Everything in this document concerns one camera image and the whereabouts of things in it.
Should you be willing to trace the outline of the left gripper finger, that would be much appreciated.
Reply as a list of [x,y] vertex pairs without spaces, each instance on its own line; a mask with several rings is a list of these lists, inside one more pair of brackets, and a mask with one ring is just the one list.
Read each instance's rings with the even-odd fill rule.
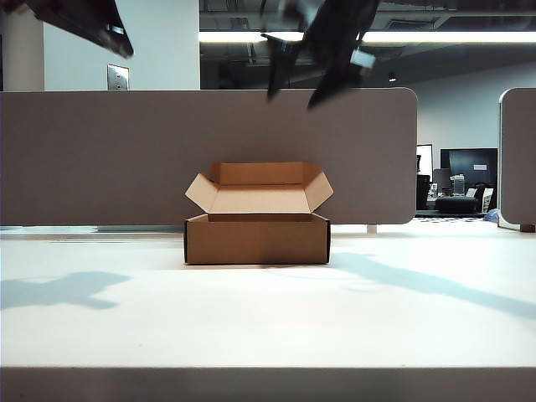
[[84,33],[82,37],[123,58],[128,57],[128,37],[124,29],[97,30]]
[[[103,6],[104,13],[104,22],[102,23],[103,30],[111,31],[112,29],[124,29],[126,31],[123,22],[121,21],[121,16],[119,14],[118,8],[115,1],[102,1],[101,5]],[[131,41],[128,37],[128,57],[132,57],[134,54],[134,49],[131,45]]]

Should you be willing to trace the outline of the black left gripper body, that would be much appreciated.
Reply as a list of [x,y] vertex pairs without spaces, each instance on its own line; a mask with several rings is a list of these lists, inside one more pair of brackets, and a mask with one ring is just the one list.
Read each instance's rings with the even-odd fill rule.
[[111,1],[1,1],[5,13],[30,10],[36,19],[93,42],[107,42]]

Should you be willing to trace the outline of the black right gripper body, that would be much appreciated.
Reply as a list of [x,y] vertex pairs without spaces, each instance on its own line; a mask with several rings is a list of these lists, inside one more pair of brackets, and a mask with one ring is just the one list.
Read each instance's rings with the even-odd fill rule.
[[[378,7],[378,1],[279,1],[277,17],[298,24],[300,53],[308,52],[316,65],[327,70],[357,65],[365,74],[373,68],[375,57],[360,46]],[[262,36],[275,37],[270,32]]]

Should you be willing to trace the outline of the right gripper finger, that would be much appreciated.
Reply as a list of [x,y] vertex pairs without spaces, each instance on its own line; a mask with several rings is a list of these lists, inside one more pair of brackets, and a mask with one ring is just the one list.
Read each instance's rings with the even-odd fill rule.
[[270,73],[267,88],[267,100],[271,101],[284,86],[296,64],[301,51],[301,43],[287,41],[274,36],[267,36],[270,53]]
[[329,69],[323,76],[320,84],[313,92],[307,109],[312,110],[330,97],[347,90],[351,87],[361,85],[361,67],[349,65],[345,70]]

